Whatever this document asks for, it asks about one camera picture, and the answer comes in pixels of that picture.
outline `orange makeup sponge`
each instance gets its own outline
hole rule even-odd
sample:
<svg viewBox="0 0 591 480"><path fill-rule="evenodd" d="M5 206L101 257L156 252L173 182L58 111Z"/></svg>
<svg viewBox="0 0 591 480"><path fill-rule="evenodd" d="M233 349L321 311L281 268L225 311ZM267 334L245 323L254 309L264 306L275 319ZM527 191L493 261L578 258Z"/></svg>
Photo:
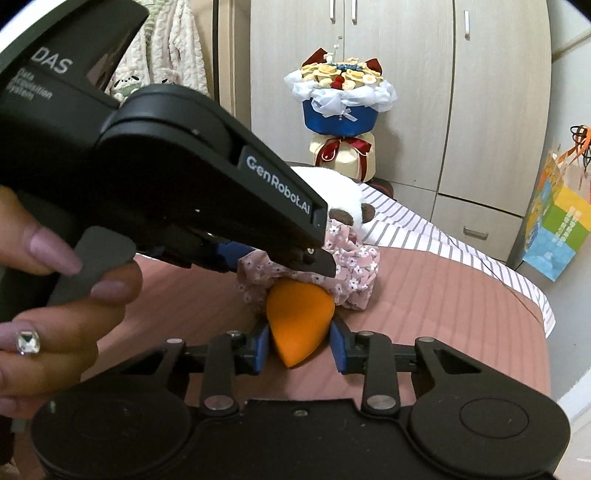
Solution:
<svg viewBox="0 0 591 480"><path fill-rule="evenodd" d="M267 297L267 319L286 367L299 364L318 348L334 313L334 298L318 285L290 278L273 285Z"/></svg>

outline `colorful gift bag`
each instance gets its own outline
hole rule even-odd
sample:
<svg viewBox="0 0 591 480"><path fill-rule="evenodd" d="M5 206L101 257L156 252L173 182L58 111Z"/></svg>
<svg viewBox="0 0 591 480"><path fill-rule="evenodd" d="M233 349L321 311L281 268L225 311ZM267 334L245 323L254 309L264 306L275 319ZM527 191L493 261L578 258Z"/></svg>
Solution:
<svg viewBox="0 0 591 480"><path fill-rule="evenodd" d="M358 137L312 136L310 163L336 170L350 179L368 181L375 175L375 138L371 133Z"/></svg>
<svg viewBox="0 0 591 480"><path fill-rule="evenodd" d="M575 145L560 157L548 154L525 226L523 261L553 281L591 231L588 188L573 190L564 181L566 170L589 146L591 130L587 132L581 148Z"/></svg>

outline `human hand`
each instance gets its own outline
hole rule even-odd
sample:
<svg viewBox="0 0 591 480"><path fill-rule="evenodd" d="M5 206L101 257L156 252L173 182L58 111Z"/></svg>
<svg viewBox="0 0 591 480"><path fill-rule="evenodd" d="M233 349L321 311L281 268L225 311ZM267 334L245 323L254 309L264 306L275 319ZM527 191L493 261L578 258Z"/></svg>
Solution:
<svg viewBox="0 0 591 480"><path fill-rule="evenodd" d="M0 265L34 275L74 275L82 269L73 250L1 186ZM78 383L96 361L96 342L123 320L125 305L141 287L141 270L130 262L106 273L83 300L27 310L0 323L0 415L30 418L56 392ZM19 354L23 330L38 333L40 353Z"/></svg>

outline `red ribbon bow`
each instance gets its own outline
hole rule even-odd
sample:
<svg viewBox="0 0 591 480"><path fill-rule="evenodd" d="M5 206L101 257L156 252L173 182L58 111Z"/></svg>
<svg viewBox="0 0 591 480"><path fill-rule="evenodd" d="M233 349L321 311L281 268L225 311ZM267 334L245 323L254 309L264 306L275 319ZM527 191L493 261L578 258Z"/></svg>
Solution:
<svg viewBox="0 0 591 480"><path fill-rule="evenodd" d="M322 163L330 163L336 159L342 142L347 142L353 147L359 156L359 168L361 170L361 181L365 181L368 171L368 153L371 150L371 143L356 137L329 138L316 155L316 166Z"/></svg>

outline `striped bedsheet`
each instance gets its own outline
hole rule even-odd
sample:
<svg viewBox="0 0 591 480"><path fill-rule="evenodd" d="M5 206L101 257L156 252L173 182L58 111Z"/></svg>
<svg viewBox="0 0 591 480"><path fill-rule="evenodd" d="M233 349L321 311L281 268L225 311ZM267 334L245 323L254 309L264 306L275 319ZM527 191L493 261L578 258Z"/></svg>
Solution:
<svg viewBox="0 0 591 480"><path fill-rule="evenodd" d="M361 184L360 188L365 201L376 210L375 218L363 225L365 243L428 251L481 270L531 299L542 312L546 337L550 335L556 324L554 313L546 296L530 280L474 247L446 235L431 222L372 187Z"/></svg>

